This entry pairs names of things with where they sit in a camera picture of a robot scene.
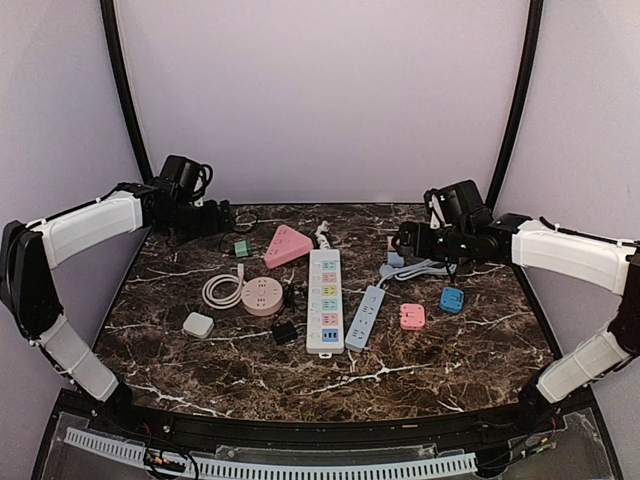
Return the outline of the blue square adapter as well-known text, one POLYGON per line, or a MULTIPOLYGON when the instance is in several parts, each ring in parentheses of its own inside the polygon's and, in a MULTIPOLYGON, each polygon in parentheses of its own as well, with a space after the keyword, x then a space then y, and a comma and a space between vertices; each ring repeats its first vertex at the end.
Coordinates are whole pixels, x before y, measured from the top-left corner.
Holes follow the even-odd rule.
POLYGON ((445 287, 440 297, 440 309, 449 313, 458 314, 464 308, 464 292, 454 287, 445 287))

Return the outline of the green charger plug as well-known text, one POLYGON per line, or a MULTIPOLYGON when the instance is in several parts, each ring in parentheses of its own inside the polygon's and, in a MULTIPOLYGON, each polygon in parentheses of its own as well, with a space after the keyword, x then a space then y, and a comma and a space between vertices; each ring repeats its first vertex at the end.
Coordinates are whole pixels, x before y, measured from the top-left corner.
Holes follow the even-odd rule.
POLYGON ((237 258, 246 258, 252 255, 252 246, 249 239, 243 239, 234 243, 234 253, 237 258))

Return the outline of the blue charger block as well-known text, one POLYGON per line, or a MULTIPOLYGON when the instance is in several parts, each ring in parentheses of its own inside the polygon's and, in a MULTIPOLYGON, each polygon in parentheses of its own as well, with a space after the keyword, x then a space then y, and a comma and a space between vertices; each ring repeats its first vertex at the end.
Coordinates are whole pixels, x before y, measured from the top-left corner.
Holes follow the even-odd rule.
POLYGON ((388 251, 387 264, 393 268, 403 268, 405 259, 395 251, 388 251))

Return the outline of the pink square adapter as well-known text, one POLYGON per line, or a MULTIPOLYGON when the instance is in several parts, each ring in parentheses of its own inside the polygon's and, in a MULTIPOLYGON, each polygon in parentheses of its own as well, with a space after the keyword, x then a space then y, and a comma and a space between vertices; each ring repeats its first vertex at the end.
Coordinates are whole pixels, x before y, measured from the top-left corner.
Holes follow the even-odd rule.
POLYGON ((404 303, 400 306, 400 327, 406 331, 423 330, 426 324, 424 307, 420 304, 404 303))

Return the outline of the white square plug adapter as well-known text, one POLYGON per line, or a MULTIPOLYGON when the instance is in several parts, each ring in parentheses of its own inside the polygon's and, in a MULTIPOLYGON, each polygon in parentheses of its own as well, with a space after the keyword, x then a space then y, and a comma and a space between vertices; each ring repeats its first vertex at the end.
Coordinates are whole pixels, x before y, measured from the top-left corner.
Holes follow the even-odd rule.
POLYGON ((195 338, 205 339, 209 336, 215 326, 211 317, 197 312, 191 312, 183 322, 183 331, 195 338))

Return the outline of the grey-blue short power strip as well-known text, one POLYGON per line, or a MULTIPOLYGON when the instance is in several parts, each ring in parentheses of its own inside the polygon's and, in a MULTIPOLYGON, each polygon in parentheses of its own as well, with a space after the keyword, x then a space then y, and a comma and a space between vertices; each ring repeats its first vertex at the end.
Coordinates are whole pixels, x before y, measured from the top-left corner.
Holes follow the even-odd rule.
POLYGON ((364 350, 384 296, 385 290, 378 286, 370 285, 366 288, 345 337, 346 349, 353 352, 362 352, 364 350))

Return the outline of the pink triangular power strip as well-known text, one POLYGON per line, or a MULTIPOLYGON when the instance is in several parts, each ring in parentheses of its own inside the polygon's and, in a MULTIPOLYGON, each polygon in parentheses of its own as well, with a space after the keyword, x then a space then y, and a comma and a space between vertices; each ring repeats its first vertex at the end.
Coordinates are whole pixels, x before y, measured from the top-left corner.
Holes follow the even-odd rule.
POLYGON ((312 240, 297 230, 280 225, 264 256, 268 269, 274 269, 307 255, 313 249, 312 240))

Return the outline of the round pink power socket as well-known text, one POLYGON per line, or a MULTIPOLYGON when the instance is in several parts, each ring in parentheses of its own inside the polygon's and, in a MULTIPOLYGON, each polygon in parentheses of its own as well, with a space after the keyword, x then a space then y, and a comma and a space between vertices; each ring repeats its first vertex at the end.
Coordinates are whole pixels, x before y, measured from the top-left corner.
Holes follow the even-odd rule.
POLYGON ((241 292, 241 302, 250 315, 267 317, 283 306, 284 292, 280 282, 270 277, 257 277, 247 282, 241 292))

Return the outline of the black power adapter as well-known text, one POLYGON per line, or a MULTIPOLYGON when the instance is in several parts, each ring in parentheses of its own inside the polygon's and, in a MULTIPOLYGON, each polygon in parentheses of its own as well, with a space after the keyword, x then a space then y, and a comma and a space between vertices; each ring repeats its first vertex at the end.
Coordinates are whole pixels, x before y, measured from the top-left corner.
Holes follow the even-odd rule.
POLYGON ((277 345, 285 345, 298 338, 297 329, 290 321, 273 325, 271 333, 277 345))

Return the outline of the long white power strip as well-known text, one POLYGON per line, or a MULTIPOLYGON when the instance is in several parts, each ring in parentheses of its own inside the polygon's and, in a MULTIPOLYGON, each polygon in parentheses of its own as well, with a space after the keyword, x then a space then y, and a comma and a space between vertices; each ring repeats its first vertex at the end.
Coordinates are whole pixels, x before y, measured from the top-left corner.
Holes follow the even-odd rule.
POLYGON ((341 258, 337 249, 309 256, 306 351, 322 359, 344 352, 341 258))

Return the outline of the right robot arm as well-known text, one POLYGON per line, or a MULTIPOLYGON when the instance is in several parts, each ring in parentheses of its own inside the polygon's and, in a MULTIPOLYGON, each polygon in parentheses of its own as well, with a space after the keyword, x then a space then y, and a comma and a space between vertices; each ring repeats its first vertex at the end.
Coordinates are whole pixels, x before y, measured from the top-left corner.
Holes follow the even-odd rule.
POLYGON ((403 256, 500 263, 527 274, 551 315, 564 355, 524 387, 510 413, 534 432, 549 405, 639 355, 639 245, 506 214, 482 226, 405 222, 392 239, 403 256))

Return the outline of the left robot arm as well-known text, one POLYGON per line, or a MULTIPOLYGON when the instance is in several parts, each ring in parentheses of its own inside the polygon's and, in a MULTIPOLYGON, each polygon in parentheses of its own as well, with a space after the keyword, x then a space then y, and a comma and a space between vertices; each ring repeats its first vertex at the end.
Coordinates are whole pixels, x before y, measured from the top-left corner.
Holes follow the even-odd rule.
POLYGON ((71 299, 78 273, 97 286, 80 261, 103 252, 104 244, 149 228, 190 241, 226 232, 234 225, 227 200, 184 199, 167 189, 120 183, 109 193, 65 212, 30 222, 12 221, 2 234, 1 301, 20 335, 58 374, 103 404, 101 417, 120 436, 141 427, 140 412, 130 406, 131 389, 95 353, 78 321, 71 299))

